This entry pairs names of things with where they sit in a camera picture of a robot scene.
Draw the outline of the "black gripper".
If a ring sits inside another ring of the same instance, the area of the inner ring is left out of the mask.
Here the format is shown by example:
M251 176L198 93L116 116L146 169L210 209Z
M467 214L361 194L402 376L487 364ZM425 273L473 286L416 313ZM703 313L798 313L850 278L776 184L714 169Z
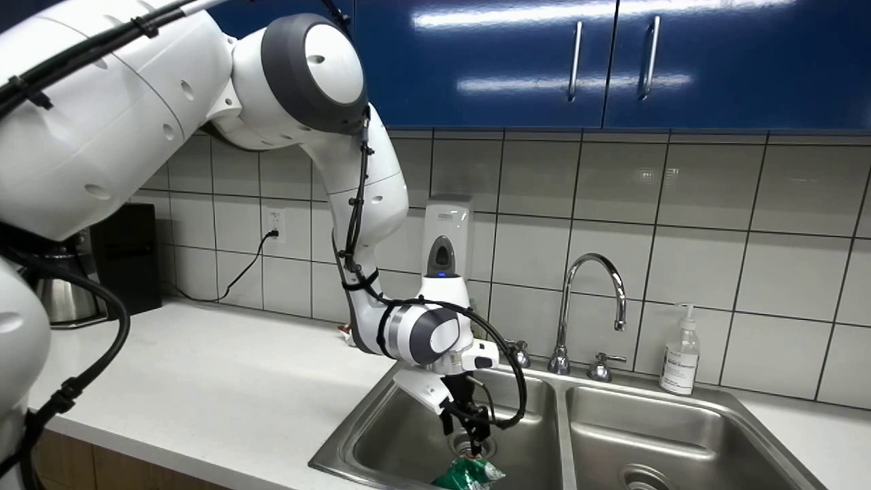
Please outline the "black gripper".
M492 402L477 395L477 380L472 376L444 376L444 383L453 395L453 399L440 410L440 424L450 436L450 448L455 455L472 455L472 445L473 452L485 452L492 436Z

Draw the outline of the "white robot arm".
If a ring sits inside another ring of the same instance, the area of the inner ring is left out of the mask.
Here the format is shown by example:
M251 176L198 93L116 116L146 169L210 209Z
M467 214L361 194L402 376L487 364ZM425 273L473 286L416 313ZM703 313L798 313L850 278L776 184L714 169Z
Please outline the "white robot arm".
M242 149L301 149L333 207L333 251L350 309L350 343L402 364L399 387L481 444L489 413L467 376L497 362L472 330L458 274L420 296L379 286L374 245L408 211L389 132L368 101L346 33L291 13L231 37L218 0L61 0L0 37L0 372L3 490L29 490L29 448L103 367L27 395L50 353L50 316L29 279L51 278L50 251L114 214L198 127Z

